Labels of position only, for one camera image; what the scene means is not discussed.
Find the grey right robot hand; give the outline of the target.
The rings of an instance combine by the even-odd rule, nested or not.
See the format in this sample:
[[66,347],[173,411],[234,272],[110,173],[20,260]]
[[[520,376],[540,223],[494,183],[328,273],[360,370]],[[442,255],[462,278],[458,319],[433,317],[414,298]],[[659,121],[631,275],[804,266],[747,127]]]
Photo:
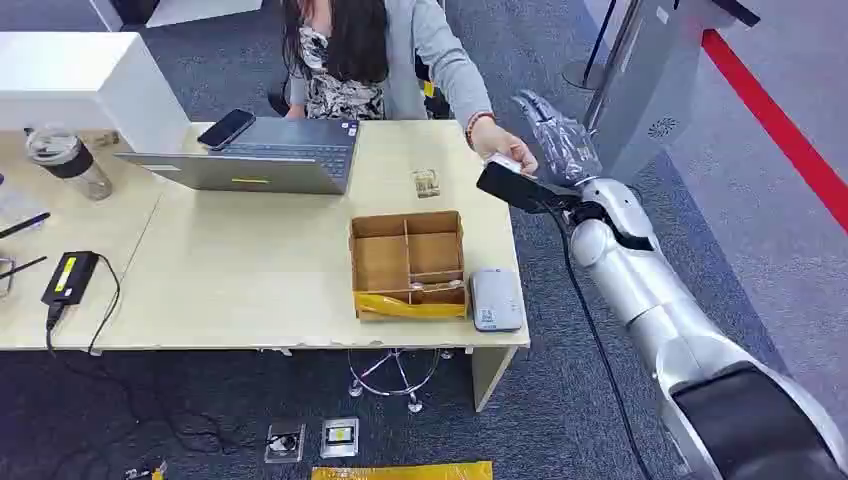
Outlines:
[[531,126],[551,183],[570,188],[601,175],[602,163],[583,124],[558,111],[534,91],[522,89],[512,100]]

